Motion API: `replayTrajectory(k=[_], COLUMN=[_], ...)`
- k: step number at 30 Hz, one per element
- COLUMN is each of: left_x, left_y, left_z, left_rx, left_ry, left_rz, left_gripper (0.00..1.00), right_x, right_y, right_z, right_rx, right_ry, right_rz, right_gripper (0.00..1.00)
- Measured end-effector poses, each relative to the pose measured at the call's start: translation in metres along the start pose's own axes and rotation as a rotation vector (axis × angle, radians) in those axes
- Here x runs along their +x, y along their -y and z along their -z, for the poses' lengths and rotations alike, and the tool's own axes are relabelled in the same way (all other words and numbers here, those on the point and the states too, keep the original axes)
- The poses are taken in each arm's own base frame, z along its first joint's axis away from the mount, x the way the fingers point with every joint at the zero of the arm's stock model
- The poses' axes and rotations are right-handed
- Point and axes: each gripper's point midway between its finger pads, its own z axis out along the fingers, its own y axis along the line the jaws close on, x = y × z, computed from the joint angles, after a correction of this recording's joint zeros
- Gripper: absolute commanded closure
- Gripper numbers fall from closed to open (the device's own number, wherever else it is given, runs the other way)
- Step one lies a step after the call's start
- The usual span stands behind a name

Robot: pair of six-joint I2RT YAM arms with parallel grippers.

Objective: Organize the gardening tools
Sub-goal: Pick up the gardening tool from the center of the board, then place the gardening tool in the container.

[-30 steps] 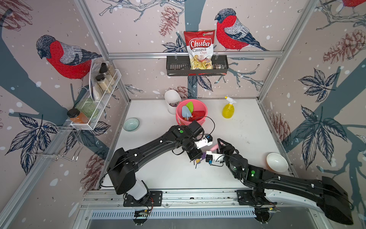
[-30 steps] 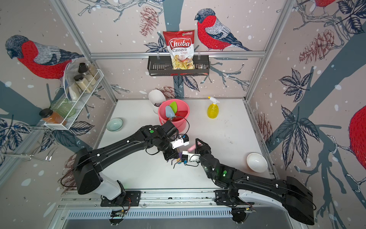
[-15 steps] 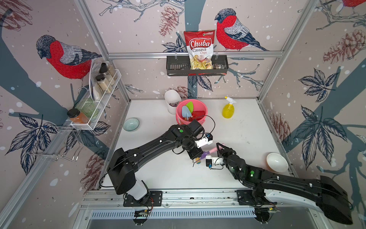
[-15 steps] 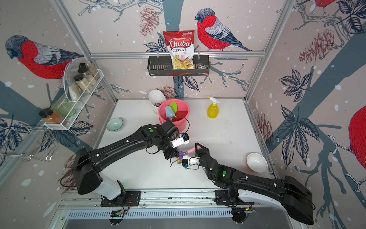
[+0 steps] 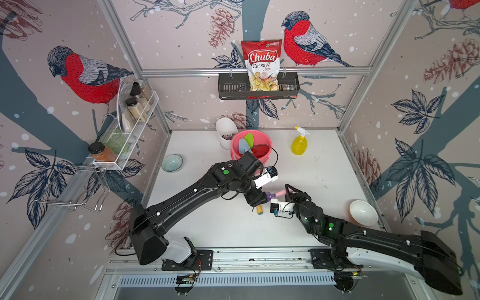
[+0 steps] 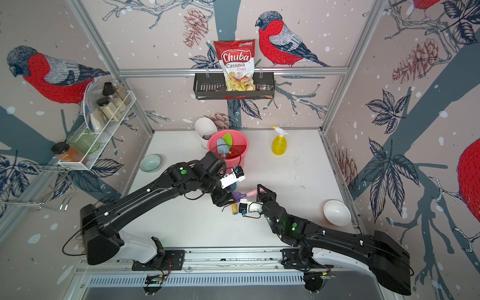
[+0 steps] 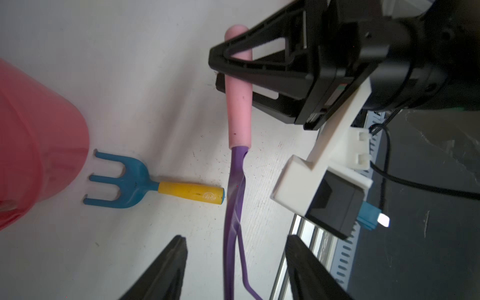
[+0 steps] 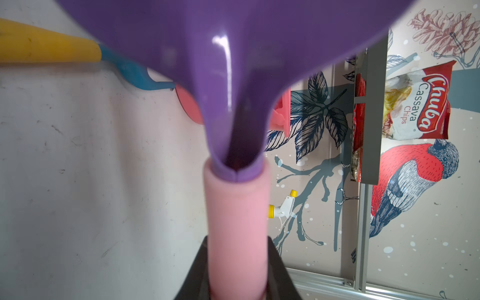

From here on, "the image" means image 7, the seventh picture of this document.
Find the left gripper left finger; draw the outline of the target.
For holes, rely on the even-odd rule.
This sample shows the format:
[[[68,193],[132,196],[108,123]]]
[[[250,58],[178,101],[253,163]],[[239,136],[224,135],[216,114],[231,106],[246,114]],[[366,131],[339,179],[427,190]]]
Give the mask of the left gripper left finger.
[[[186,238],[173,237],[122,300],[178,300],[181,296],[188,249]]]

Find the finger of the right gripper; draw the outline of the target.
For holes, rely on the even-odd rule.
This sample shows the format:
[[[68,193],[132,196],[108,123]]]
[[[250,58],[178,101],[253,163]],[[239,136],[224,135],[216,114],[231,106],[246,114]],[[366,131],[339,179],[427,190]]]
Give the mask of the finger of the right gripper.
[[[293,99],[304,99],[316,77],[319,2],[293,1],[209,52],[209,66]]]
[[[277,98],[253,94],[253,106],[286,123],[302,125],[304,106],[304,74],[298,72],[222,72],[217,75],[216,87],[226,91],[228,79],[240,80],[278,93]]]

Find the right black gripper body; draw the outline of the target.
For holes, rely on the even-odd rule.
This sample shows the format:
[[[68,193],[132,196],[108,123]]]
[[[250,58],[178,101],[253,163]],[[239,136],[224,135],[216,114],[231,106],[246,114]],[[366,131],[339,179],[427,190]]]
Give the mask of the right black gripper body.
[[[304,11],[315,80],[296,124],[318,130],[367,77],[374,95],[365,107],[389,109],[411,72],[410,30],[384,16],[380,1],[305,1]]]

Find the purple toy fork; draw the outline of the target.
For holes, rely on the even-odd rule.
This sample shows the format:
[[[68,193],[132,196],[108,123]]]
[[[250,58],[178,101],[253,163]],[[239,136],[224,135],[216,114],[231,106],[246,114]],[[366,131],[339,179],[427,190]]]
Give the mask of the purple toy fork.
[[[225,76],[229,148],[231,167],[226,192],[226,214],[223,232],[223,282],[224,299],[235,297],[236,248],[239,248],[242,282],[246,291],[255,299],[261,296],[251,287],[241,229],[241,215],[246,189],[243,170],[245,156],[251,148],[251,119],[253,85],[232,76]]]

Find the blue toy rake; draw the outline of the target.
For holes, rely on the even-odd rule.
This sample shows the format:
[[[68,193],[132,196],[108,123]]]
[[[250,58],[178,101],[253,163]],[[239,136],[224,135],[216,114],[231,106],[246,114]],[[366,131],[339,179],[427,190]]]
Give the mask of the blue toy rake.
[[[122,163],[124,173],[120,177],[106,177],[92,174],[89,180],[95,183],[114,185],[119,188],[115,200],[94,199],[86,196],[83,203],[88,206],[126,209],[137,205],[150,191],[175,196],[186,200],[222,205],[226,193],[222,187],[178,182],[156,182],[150,177],[146,165],[138,159],[96,151],[94,155],[102,160]]]

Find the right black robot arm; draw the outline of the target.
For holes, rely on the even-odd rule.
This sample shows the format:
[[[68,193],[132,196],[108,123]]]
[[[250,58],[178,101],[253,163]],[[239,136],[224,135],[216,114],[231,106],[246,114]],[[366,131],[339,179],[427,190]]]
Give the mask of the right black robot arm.
[[[422,15],[384,16],[379,1],[294,1],[213,47],[216,87],[232,76],[277,92],[256,108],[318,130],[370,80],[369,111],[480,108],[480,4],[436,1]]]

